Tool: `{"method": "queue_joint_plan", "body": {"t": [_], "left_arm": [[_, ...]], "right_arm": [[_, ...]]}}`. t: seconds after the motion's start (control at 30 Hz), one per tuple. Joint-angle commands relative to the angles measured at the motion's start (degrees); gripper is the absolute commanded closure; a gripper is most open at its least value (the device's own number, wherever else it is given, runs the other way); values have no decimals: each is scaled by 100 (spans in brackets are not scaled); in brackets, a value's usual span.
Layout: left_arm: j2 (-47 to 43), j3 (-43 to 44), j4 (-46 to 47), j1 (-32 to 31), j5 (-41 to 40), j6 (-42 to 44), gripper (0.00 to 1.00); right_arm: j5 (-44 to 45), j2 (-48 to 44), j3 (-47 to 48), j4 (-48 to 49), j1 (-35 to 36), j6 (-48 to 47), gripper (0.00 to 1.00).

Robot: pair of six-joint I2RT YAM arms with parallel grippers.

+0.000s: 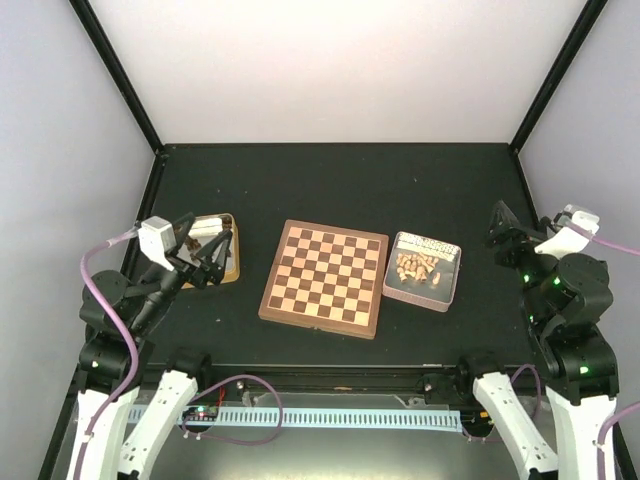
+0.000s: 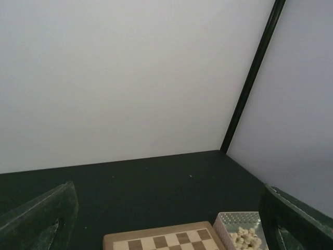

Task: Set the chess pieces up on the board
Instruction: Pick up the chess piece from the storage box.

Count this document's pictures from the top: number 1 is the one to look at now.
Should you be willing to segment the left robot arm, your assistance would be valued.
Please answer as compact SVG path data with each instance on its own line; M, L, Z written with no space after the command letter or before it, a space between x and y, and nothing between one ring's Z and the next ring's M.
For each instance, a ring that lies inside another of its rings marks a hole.
M115 270L91 274L97 253L135 239L151 264L136 281ZM237 228L228 213L174 221L158 216L87 252L79 317L88 327L78 362L78 424L70 479L147 479L188 402L207 397L210 356L178 349L134 429L127 423L154 346L150 333L186 285L203 289L236 276Z

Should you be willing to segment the second right white arm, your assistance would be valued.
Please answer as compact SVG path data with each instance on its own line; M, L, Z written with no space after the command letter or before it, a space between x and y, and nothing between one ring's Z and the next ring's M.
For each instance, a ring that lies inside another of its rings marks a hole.
M485 245L494 251L497 265L515 270L528 286L533 280L525 257L533 252L539 232L521 224L507 204L500 200L492 210ZM457 388L467 401L476 401L497 430L520 479L557 479L559 460L537 429L533 416L518 399L512 376L489 352L460 357Z

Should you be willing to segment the second left white arm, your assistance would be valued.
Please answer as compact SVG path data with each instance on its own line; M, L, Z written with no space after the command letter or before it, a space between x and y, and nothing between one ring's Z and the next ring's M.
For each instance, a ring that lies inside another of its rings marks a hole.
M178 293L189 284L203 289L219 285L227 264L238 261L235 219L228 213L196 217L188 213L169 223L154 216L141 224L138 238L152 266L140 277L145 303L130 323L141 340L164 318ZM120 450L117 477L147 479L176 422L195 397L210 383L211 356L179 348L170 356L158 388L139 423Z

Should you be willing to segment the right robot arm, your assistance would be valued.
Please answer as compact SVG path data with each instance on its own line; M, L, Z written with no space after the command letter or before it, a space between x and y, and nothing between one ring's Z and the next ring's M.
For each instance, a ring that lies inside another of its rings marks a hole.
M598 239L599 221L567 205L537 231L504 201L493 207L486 244L498 265L522 279L521 310L553 414L555 448L521 406L507 405L514 394L507 377L469 368L454 388L490 413L524 479L614 478L613 426L639 408L618 409L617 359L598 327L614 300L606 262L584 252Z

